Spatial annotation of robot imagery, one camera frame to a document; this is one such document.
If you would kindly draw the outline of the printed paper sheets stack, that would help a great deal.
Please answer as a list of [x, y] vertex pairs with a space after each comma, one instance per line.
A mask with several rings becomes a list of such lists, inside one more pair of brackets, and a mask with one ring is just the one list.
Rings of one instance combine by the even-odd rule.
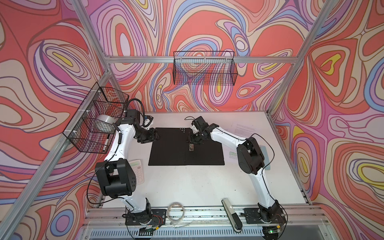
[[[253, 126], [246, 126], [239, 123], [233, 123], [230, 127], [225, 128], [232, 135], [239, 136], [240, 139], [246, 139], [254, 134], [257, 130]], [[222, 145], [225, 164], [237, 164], [237, 151], [225, 145]]]

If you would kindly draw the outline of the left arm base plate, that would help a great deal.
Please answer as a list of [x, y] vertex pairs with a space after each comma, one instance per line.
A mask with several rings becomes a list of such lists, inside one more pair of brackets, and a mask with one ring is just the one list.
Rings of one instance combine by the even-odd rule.
[[166, 216], [166, 209], [154, 209], [150, 212], [144, 211], [136, 214], [128, 212], [122, 215], [127, 226], [145, 227], [160, 227], [164, 225], [166, 223]]

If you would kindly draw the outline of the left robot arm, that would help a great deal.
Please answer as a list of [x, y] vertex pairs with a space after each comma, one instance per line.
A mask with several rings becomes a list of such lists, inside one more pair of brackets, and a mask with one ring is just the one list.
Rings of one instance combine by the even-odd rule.
[[152, 121], [153, 117], [146, 115], [144, 109], [127, 109], [118, 119], [101, 115], [96, 120], [99, 133], [115, 134], [111, 151], [103, 163], [95, 166], [101, 192], [103, 196], [124, 203], [126, 217], [140, 225], [151, 224], [153, 212], [147, 198], [134, 194], [137, 177], [127, 158], [133, 140], [139, 144], [159, 140], [157, 130], [150, 126]]

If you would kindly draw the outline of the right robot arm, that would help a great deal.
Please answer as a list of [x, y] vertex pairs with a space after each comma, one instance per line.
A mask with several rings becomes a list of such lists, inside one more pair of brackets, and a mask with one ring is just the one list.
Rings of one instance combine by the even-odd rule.
[[288, 216], [284, 208], [269, 191], [265, 173], [265, 156], [257, 140], [250, 136], [240, 137], [222, 129], [217, 124], [208, 124], [202, 116], [192, 119], [192, 133], [189, 136], [191, 144], [201, 144], [212, 140], [229, 147], [237, 152], [240, 169], [248, 174], [258, 196], [260, 220], [264, 223], [280, 220], [286, 224]]

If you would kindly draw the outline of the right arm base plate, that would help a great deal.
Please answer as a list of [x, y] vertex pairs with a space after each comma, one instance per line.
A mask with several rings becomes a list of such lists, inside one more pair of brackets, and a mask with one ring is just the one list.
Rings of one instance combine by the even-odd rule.
[[283, 225], [287, 222], [286, 214], [282, 208], [277, 210], [270, 221], [262, 219], [259, 208], [244, 208], [241, 216], [245, 217], [247, 224]]

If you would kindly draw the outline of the white and black file folder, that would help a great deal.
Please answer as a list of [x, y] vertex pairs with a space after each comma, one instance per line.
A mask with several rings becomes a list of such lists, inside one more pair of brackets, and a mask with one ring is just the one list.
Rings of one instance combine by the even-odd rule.
[[190, 128], [156, 128], [160, 139], [152, 143], [149, 166], [223, 166], [222, 144], [204, 140], [189, 151]]

